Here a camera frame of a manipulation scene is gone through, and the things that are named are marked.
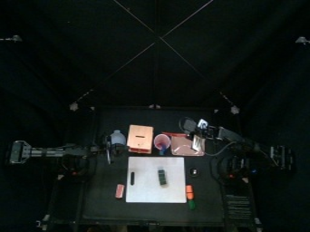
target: black enclosure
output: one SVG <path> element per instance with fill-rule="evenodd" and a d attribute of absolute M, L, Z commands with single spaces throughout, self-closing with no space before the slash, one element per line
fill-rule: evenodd
<path fill-rule="evenodd" d="M 266 231 L 308 231 L 309 12 L 308 0 L 3 0 L 2 160 L 14 140 L 91 142 L 93 107 L 225 111 L 232 130 L 296 151 L 297 173 L 262 173 L 253 192 Z M 2 167 L 2 231 L 34 231 L 53 173 Z"/>

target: cardboard box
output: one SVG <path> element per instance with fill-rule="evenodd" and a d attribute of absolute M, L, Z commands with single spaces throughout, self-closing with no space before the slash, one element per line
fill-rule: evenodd
<path fill-rule="evenodd" d="M 154 128 L 147 126 L 130 126 L 127 146 L 131 152 L 151 153 Z"/>

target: pink cup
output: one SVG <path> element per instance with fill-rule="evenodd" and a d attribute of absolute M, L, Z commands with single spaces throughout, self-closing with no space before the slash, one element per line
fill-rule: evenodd
<path fill-rule="evenodd" d="M 154 139 L 154 146 L 158 150 L 168 149 L 172 145 L 170 137 L 166 134 L 157 135 Z"/>

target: white paper sheet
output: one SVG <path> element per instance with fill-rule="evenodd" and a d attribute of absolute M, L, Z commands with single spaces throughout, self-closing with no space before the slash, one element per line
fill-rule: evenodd
<path fill-rule="evenodd" d="M 159 182 L 159 169 L 165 170 L 166 185 Z M 186 203 L 185 158 L 130 157 L 126 188 L 126 202 Z"/>

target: orange object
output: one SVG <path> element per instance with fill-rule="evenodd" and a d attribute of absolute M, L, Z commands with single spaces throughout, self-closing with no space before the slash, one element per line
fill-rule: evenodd
<path fill-rule="evenodd" d="M 194 191 L 192 185 L 188 185 L 188 199 L 194 199 Z"/>
<path fill-rule="evenodd" d="M 153 146 L 153 127 L 147 126 L 130 126 L 127 146 L 130 147 L 129 151 L 137 153 L 151 153 Z"/>

